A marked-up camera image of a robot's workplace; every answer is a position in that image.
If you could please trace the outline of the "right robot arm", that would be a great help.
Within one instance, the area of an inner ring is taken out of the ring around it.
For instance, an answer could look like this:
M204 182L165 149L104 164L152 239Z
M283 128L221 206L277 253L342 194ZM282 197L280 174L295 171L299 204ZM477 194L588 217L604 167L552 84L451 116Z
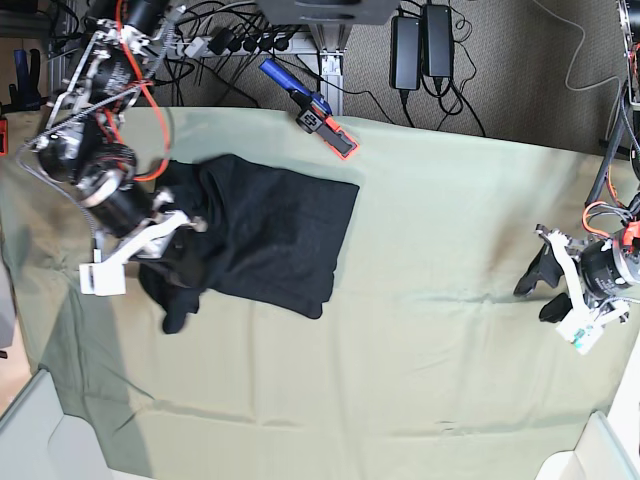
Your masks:
M169 190L145 189L164 173L169 157L139 171L119 131L124 112L150 97L185 11L168 1L95 2L70 73L47 102L38 133L20 149L37 159L36 166L21 168L85 217L96 261L104 234L118 239L114 253L122 262L158 261L181 247L185 230L203 224L176 209Z

